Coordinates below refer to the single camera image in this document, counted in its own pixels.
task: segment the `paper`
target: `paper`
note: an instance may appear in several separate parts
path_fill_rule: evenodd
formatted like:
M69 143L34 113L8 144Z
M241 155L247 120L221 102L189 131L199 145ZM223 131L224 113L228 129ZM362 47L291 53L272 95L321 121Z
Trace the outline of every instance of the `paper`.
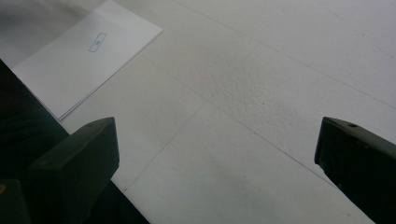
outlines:
M12 71L62 120L161 32L106 1Z

